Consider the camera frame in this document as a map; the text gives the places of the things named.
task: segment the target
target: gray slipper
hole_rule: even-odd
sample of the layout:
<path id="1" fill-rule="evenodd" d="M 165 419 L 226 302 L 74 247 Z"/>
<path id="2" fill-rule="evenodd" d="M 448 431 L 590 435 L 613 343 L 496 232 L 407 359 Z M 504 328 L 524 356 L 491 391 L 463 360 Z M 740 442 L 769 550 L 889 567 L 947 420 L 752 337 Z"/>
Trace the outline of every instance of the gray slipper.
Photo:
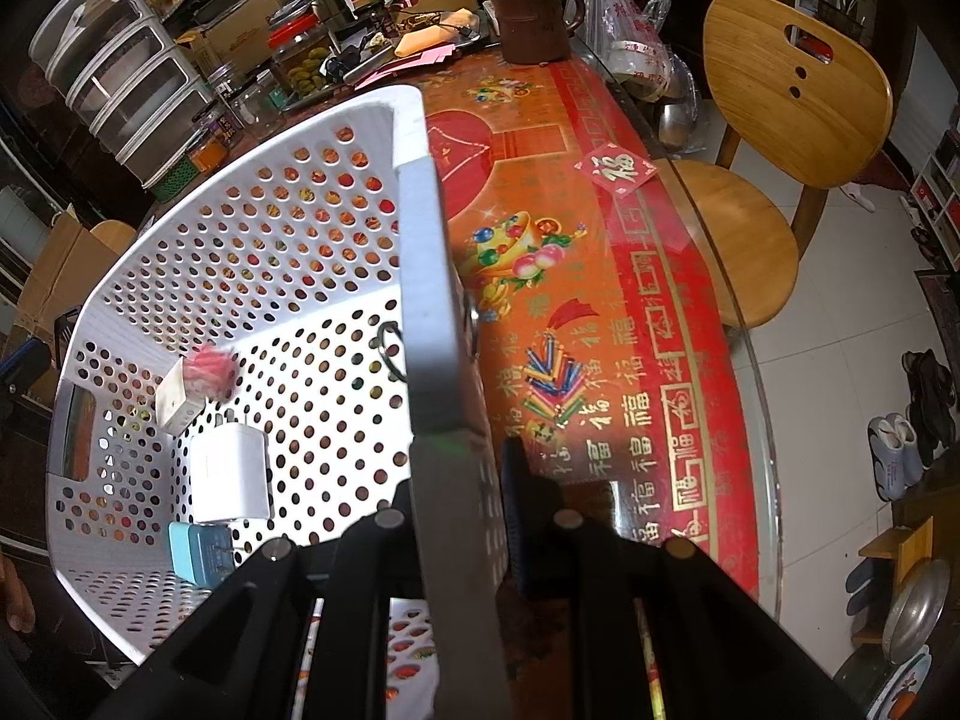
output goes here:
<path id="1" fill-rule="evenodd" d="M 923 479 L 923 462 L 917 448 L 917 431 L 900 413 L 888 413 L 887 421 L 893 425 L 896 435 L 904 443 L 904 485 L 912 488 Z"/>
<path id="2" fill-rule="evenodd" d="M 896 501 L 904 496 L 904 442 L 894 426 L 883 416 L 875 416 L 867 425 L 870 455 L 874 461 L 874 483 L 881 501 Z"/>

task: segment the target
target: tiled floor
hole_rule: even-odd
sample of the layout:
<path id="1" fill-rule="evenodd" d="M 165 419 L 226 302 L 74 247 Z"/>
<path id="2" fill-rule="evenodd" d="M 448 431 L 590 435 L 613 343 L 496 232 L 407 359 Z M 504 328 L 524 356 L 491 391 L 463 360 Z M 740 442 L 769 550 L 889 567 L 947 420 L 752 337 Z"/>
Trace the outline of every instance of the tiled floor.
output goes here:
<path id="1" fill-rule="evenodd" d="M 723 119 L 710 108 L 712 161 Z M 741 143 L 733 170 L 792 218 L 800 185 Z M 781 624 L 832 675 L 851 653 L 844 581 L 857 549 L 890 526 L 872 481 L 867 422 L 909 399 L 901 353 L 944 351 L 913 271 L 928 267 L 896 193 L 864 191 L 869 213 L 830 193 L 784 310 L 751 333 L 781 485 Z M 746 353 L 734 354 L 738 379 Z"/>

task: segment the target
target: brown cardboard box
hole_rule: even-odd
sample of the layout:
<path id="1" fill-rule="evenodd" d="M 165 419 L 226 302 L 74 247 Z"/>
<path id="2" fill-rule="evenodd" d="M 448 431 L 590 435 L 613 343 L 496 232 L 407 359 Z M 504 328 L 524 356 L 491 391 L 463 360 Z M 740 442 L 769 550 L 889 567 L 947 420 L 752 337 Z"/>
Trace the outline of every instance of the brown cardboard box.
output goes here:
<path id="1" fill-rule="evenodd" d="M 16 304 L 8 351 L 30 334 L 47 343 L 54 354 L 54 320 L 67 309 L 82 305 L 116 260 L 116 253 L 78 220 L 61 214 Z M 31 393 L 47 406 L 53 405 L 55 391 L 55 371 L 47 372 L 31 387 Z"/>
<path id="2" fill-rule="evenodd" d="M 192 29 L 176 42 L 186 50 L 197 69 L 208 76 L 227 62 L 242 73 L 270 58 L 267 19 L 290 0 L 246 0 L 239 8 L 205 29 Z"/>

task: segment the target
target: human hand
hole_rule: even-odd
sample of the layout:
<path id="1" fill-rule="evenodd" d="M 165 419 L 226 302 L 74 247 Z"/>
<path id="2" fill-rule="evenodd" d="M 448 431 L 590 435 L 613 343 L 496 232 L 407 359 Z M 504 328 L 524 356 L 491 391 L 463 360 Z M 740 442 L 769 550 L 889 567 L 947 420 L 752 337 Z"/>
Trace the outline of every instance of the human hand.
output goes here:
<path id="1" fill-rule="evenodd" d="M 0 556 L 0 608 L 6 614 L 7 624 L 13 630 L 28 634 L 34 630 L 37 613 L 30 594 L 16 575 L 16 567 L 9 557 Z"/>

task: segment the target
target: brown mug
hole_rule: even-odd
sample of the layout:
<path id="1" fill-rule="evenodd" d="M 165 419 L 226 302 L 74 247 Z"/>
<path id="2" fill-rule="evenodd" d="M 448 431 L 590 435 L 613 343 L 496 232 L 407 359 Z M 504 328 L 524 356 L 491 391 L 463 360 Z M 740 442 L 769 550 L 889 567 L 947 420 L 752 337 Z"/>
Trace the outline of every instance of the brown mug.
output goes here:
<path id="1" fill-rule="evenodd" d="M 569 38 L 587 15 L 584 0 L 573 0 L 577 12 L 572 23 L 563 20 L 562 0 L 492 1 L 503 58 L 515 65 L 539 65 L 569 57 Z"/>

